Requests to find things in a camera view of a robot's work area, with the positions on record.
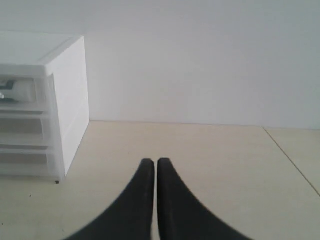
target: floor seam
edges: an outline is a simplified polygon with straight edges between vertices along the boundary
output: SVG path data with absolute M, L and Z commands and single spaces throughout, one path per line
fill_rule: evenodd
M 308 182 L 308 184 L 313 188 L 313 190 L 316 192 L 316 194 L 320 197 L 320 192 L 315 188 L 315 186 L 310 182 L 310 180 L 304 175 L 304 173 L 298 168 L 298 166 L 292 161 L 292 159 L 286 154 L 286 152 L 280 147 L 280 145 L 276 142 L 276 140 L 271 136 L 271 134 L 263 127 L 263 130 L 266 132 L 266 134 L 269 135 L 269 137 L 272 139 L 272 141 L 278 146 L 278 148 L 282 151 L 282 153 L 286 156 L 286 158 L 292 163 L 292 165 L 297 169 L 297 171 L 303 176 L 303 178 Z

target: floor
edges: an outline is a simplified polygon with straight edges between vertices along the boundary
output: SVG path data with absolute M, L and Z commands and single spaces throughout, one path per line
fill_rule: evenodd
M 320 239 L 320 131 L 91 122 L 66 180 L 0 178 L 0 239 L 60 240 L 169 157 L 218 217 L 254 240 Z M 154 212 L 153 239 L 158 240 Z

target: black object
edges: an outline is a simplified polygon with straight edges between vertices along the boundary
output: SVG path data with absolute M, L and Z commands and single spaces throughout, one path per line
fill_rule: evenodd
M 67 240 L 151 240 L 155 164 L 143 159 L 118 199 Z
M 161 240 L 249 240 L 196 199 L 168 158 L 157 165 L 157 212 Z

